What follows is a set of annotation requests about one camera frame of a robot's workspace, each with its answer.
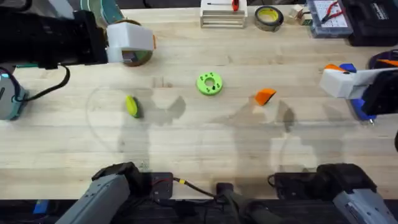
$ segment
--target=tape roll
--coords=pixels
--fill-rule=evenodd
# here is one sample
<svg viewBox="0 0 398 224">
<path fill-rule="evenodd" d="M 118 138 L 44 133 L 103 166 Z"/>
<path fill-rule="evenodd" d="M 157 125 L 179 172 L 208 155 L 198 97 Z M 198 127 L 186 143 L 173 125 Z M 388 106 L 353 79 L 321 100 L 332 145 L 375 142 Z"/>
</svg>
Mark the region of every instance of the tape roll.
<svg viewBox="0 0 398 224">
<path fill-rule="evenodd" d="M 260 30 L 275 32 L 284 22 L 284 15 L 272 6 L 261 6 L 254 13 L 255 24 Z"/>
</svg>

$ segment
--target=wooden table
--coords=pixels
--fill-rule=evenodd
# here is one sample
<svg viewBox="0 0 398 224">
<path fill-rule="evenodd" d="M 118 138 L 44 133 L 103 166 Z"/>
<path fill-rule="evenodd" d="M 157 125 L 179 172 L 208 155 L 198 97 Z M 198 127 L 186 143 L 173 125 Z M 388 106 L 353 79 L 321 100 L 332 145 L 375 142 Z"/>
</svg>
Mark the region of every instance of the wooden table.
<svg viewBox="0 0 398 224">
<path fill-rule="evenodd" d="M 290 6 L 280 6 L 286 15 Z M 90 177 L 108 165 L 133 161 L 141 170 L 169 171 L 212 190 L 232 182 L 247 196 L 275 198 L 266 177 L 319 164 L 361 166 L 385 198 L 397 198 L 397 116 L 375 126 L 353 118 L 345 100 L 318 82 L 328 63 L 364 68 L 387 50 L 313 39 L 286 19 L 279 31 L 201 29 L 199 9 L 126 10 L 154 31 L 157 50 L 137 68 L 121 63 L 70 67 L 69 84 L 27 105 L 19 120 L 0 123 L 0 198 L 79 198 Z M 195 88 L 217 72 L 223 91 Z M 65 70 L 17 69 L 32 93 L 58 83 Z M 277 94 L 261 107 L 262 88 Z M 144 119 L 125 109 L 126 95 L 143 104 Z M 175 184 L 176 198 L 202 195 Z"/>
</svg>

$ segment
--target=black cable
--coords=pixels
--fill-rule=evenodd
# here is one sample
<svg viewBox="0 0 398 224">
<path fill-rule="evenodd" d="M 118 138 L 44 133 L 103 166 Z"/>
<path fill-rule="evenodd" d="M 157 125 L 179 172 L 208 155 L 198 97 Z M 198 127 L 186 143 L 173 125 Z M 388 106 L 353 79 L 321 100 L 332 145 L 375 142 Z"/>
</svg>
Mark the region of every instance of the black cable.
<svg viewBox="0 0 398 224">
<path fill-rule="evenodd" d="M 0 6 L 0 11 L 8 12 L 25 12 L 28 11 L 33 5 L 33 0 L 25 0 L 25 4 L 21 7 L 4 7 Z"/>
<path fill-rule="evenodd" d="M 66 67 L 64 65 L 60 65 L 60 66 L 64 67 L 65 70 L 67 71 L 67 73 L 65 74 L 65 77 L 63 78 L 63 80 L 58 85 L 52 86 L 52 87 L 50 87 L 48 89 L 45 89 L 45 90 L 41 91 L 40 93 L 38 93 L 38 94 L 36 94 L 36 95 L 34 95 L 34 96 L 30 97 L 30 98 L 26 98 L 26 99 L 19 99 L 19 93 L 21 92 L 21 88 L 19 87 L 19 83 L 16 80 L 15 76 L 9 70 L 7 70 L 4 67 L 0 67 L 0 69 L 5 71 L 8 74 L 8 77 L 9 77 L 10 81 L 14 85 L 14 88 L 15 88 L 14 100 L 17 101 L 17 102 L 28 102 L 28 101 L 36 100 L 36 99 L 38 99 L 38 98 L 40 98 L 40 97 L 42 97 L 42 96 L 54 91 L 54 90 L 58 90 L 59 88 L 64 87 L 66 84 L 68 84 L 69 79 L 70 79 L 70 70 L 69 70 L 68 67 Z"/>
<path fill-rule="evenodd" d="M 275 184 L 271 183 L 271 179 L 274 179 L 274 181 L 275 181 L 275 178 L 274 178 L 274 177 L 275 177 L 275 175 L 272 174 L 272 175 L 269 175 L 268 178 L 267 178 L 268 184 L 269 184 L 272 188 L 275 188 Z"/>
<path fill-rule="evenodd" d="M 207 209 L 208 207 L 205 208 L 205 214 L 203 215 L 203 224 L 206 224 L 206 219 L 207 219 Z"/>
<path fill-rule="evenodd" d="M 177 181 L 177 182 L 180 182 L 181 179 L 180 179 L 180 178 L 177 178 L 177 177 L 174 177 L 173 180 L 174 180 L 174 181 Z M 197 192 L 200 192 L 200 193 L 204 194 L 204 195 L 207 195 L 207 196 L 212 197 L 212 198 L 217 198 L 216 195 L 214 195 L 214 194 L 212 194 L 212 193 L 209 193 L 209 192 L 207 192 L 207 191 L 205 191 L 205 190 L 202 190 L 202 189 L 200 189 L 199 187 L 196 187 L 195 185 L 189 183 L 189 182 L 186 181 L 186 180 L 185 180 L 185 182 L 184 182 L 183 184 L 186 185 L 186 186 L 188 186 L 188 187 L 190 187 L 190 188 L 192 188 L 193 190 L 196 190 Z"/>
<path fill-rule="evenodd" d="M 150 4 L 148 4 L 146 0 L 142 0 L 142 3 L 144 4 L 145 8 L 152 9 L 152 6 L 150 6 Z"/>
<path fill-rule="evenodd" d="M 234 215 L 236 224 L 241 224 L 241 219 L 239 217 L 238 209 L 236 208 L 235 203 L 233 202 L 232 198 L 227 194 L 223 194 L 223 196 L 228 201 L 228 203 L 231 205 L 232 213 Z"/>
<path fill-rule="evenodd" d="M 180 178 L 177 178 L 177 177 L 174 177 L 173 180 L 174 180 L 174 181 L 177 181 L 177 182 L 181 182 L 181 179 L 180 179 Z M 188 182 L 188 181 L 186 181 L 186 180 L 183 181 L 183 184 L 187 185 L 188 187 L 192 188 L 193 190 L 196 190 L 196 191 L 198 191 L 198 192 L 200 192 L 200 193 L 202 193 L 202 194 L 205 194 L 205 195 L 207 195 L 207 196 L 212 197 L 213 199 L 212 199 L 212 200 L 209 200 L 209 201 L 211 201 L 211 202 L 216 202 L 217 199 L 219 199 L 219 198 L 221 198 L 221 197 L 224 197 L 224 198 L 228 201 L 228 203 L 231 205 L 231 207 L 232 207 L 232 211 L 233 211 L 233 215 L 234 215 L 236 224 L 240 224 L 240 223 L 241 223 L 241 220 L 240 220 L 240 218 L 239 218 L 238 209 L 236 208 L 236 205 L 235 205 L 235 203 L 233 202 L 233 199 L 232 199 L 229 195 L 227 195 L 227 194 L 218 194 L 218 195 L 214 195 L 214 194 L 212 194 L 212 193 L 209 193 L 209 192 L 207 192 L 207 191 L 205 191 L 205 190 L 202 190 L 202 189 L 196 187 L 195 185 L 191 184 L 190 182 Z"/>
</svg>

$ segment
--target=green ring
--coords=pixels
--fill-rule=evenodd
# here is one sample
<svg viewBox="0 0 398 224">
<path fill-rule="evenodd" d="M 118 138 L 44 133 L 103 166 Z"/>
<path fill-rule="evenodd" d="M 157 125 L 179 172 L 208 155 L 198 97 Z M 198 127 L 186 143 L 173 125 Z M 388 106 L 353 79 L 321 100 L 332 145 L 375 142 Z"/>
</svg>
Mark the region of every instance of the green ring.
<svg viewBox="0 0 398 224">
<path fill-rule="evenodd" d="M 213 86 L 206 85 L 206 81 L 208 80 L 213 81 Z M 215 72 L 204 73 L 197 79 L 197 88 L 204 95 L 213 96 L 223 88 L 223 80 Z"/>
</svg>

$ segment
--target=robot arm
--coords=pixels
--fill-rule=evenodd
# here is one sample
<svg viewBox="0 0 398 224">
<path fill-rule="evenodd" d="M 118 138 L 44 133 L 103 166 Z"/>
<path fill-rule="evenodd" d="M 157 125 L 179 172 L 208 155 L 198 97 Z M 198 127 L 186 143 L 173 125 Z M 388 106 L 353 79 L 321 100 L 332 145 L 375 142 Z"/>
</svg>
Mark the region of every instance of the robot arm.
<svg viewBox="0 0 398 224">
<path fill-rule="evenodd" d="M 331 96 L 344 99 L 362 98 L 365 90 L 382 72 L 398 68 L 380 68 L 349 72 L 336 65 L 327 65 L 323 70 L 320 86 Z"/>
<path fill-rule="evenodd" d="M 331 201 L 352 224 L 398 224 L 376 184 L 354 164 L 324 164 L 316 173 L 276 173 L 274 180 L 281 199 Z"/>
<path fill-rule="evenodd" d="M 142 192 L 142 176 L 132 162 L 109 166 L 92 178 L 84 195 L 57 224 L 109 224 L 119 207 Z"/>
</svg>

